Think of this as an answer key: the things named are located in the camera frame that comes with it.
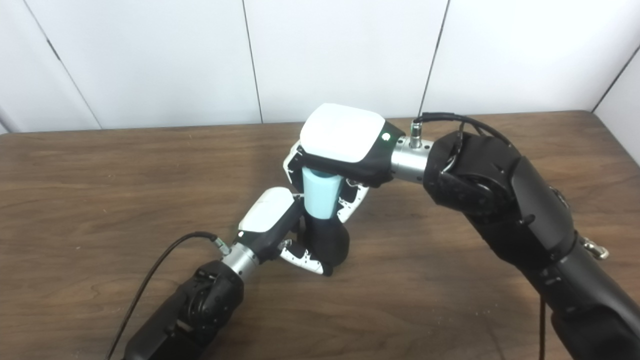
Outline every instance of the wooden table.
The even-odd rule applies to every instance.
[[[640,169],[592,114],[486,115],[560,188],[602,263],[640,301]],[[395,120],[403,129],[407,120]],[[102,359],[143,276],[179,236],[233,236],[287,184],[301,124],[0,137],[0,358]],[[453,124],[425,128],[425,137]],[[537,359],[538,296],[471,226],[417,184],[372,190],[330,277],[261,266],[212,359]],[[198,265],[205,240],[160,268],[127,339]],[[569,359],[552,329],[548,359]]]

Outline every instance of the robotic hand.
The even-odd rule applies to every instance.
[[[243,301],[244,283],[267,260],[283,257],[317,274],[330,275],[298,242],[283,239],[299,231],[304,214],[301,195],[270,188],[238,227],[231,248],[220,242],[223,257],[202,265],[180,285],[129,340],[125,360],[198,359]]]
[[[435,142],[421,139],[422,123],[442,120],[460,122],[459,131]],[[478,135],[464,132],[465,124]],[[486,124],[423,113],[405,136],[375,113],[324,104],[305,123],[284,167],[300,192],[306,191],[301,174],[309,170],[344,177],[342,221],[366,186],[394,178],[421,183],[437,204],[463,213],[494,253],[525,275],[553,311],[554,329],[574,359],[640,359],[640,308],[594,260],[608,252],[575,230],[560,192]],[[358,188],[354,202],[347,200],[353,199],[352,186]],[[324,254],[315,255],[323,261]]]

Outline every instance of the panel seam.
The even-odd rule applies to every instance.
[[[607,97],[607,94],[609,94],[609,92],[611,91],[611,88],[613,88],[613,86],[616,84],[616,82],[618,82],[618,79],[620,78],[622,73],[627,69],[627,67],[629,66],[631,61],[636,57],[636,54],[638,53],[638,50],[640,50],[640,45],[638,45],[638,47],[636,47],[636,50],[633,52],[633,54],[631,54],[631,57],[629,58],[629,60],[627,60],[625,65],[622,66],[622,69],[620,69],[620,72],[618,73],[618,75],[616,75],[616,77],[613,79],[613,81],[611,81],[611,84],[609,85],[607,90],[605,90],[604,94],[602,94],[600,100],[598,100],[598,102],[596,103],[596,106],[593,107],[593,110],[591,110],[591,113],[594,113],[596,111],[596,109],[598,109],[598,106],[600,106],[600,103],[604,100],[604,98]]]
[[[262,105],[260,103],[260,92],[258,91],[258,75],[255,73],[255,62],[253,60],[253,48],[251,47],[251,35],[249,34],[249,21],[246,18],[246,6],[242,0],[242,11],[244,13],[244,26],[246,27],[246,39],[249,42],[249,55],[251,56],[251,68],[253,70],[253,83],[255,84],[255,96],[258,99],[258,110],[260,111],[260,123],[264,124],[262,117]]]
[[[62,68],[65,69],[65,72],[67,73],[67,76],[69,77],[69,80],[71,80],[71,83],[74,85],[74,88],[76,88],[76,91],[78,92],[78,95],[80,95],[80,98],[83,100],[84,105],[86,105],[87,109],[89,109],[89,112],[91,113],[91,116],[93,116],[93,119],[95,120],[95,122],[98,124],[98,126],[100,127],[100,129],[104,129],[104,127],[102,126],[102,124],[100,123],[100,120],[98,120],[98,117],[95,116],[95,113],[93,112],[93,109],[91,109],[91,106],[89,105],[89,102],[87,102],[86,98],[84,97],[82,91],[80,91],[80,88],[78,87],[76,81],[74,80],[73,76],[71,76],[71,73],[69,72],[69,70],[67,69],[67,66],[65,65],[65,62],[62,61],[60,55],[58,54],[58,52],[55,50],[55,48],[53,47],[53,44],[51,43],[51,41],[49,40],[49,37],[47,36],[47,33],[44,31],[44,28],[42,27],[42,25],[40,24],[40,21],[38,21],[38,18],[36,18],[36,15],[33,13],[33,10],[31,10],[31,7],[29,6],[29,4],[27,3],[27,0],[22,0],[22,2],[24,3],[24,6],[27,7],[27,10],[29,10],[29,13],[31,14],[31,17],[33,18],[33,20],[36,22],[36,24],[38,25],[38,29],[40,29],[41,34],[44,36],[44,38],[46,39],[47,43],[49,44],[49,47],[51,47],[51,50],[53,51],[53,53],[56,55],[56,57],[58,58],[58,60],[60,61],[60,64],[62,65]]]

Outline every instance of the black rubber cover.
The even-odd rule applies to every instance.
[[[314,257],[330,266],[340,265],[349,254],[349,233],[337,215],[324,220],[305,212],[305,230],[299,241]]]
[[[422,184],[433,201],[471,216],[502,212],[513,202],[509,183],[518,151],[490,136],[453,132],[431,147]],[[453,162],[448,171],[444,171]]]
[[[553,313],[551,323],[575,360],[640,359],[637,336],[608,307],[596,307],[581,316],[570,318]]]
[[[513,171],[511,185],[522,218],[528,219],[529,230],[551,260],[564,256],[575,237],[571,211],[524,156]]]

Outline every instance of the white padding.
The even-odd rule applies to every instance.
[[[300,145],[309,154],[357,163],[378,138],[385,119],[371,111],[322,104],[300,131]]]
[[[289,189],[277,187],[267,189],[244,216],[239,230],[264,233],[282,218],[293,204],[293,194]]]
[[[291,254],[287,248],[284,248],[280,253],[280,257],[285,259],[288,263],[296,265],[297,267],[303,268],[307,271],[315,272],[320,275],[324,273],[322,263],[318,260],[311,260],[309,250],[305,250],[305,254],[302,258],[298,259],[294,254]]]

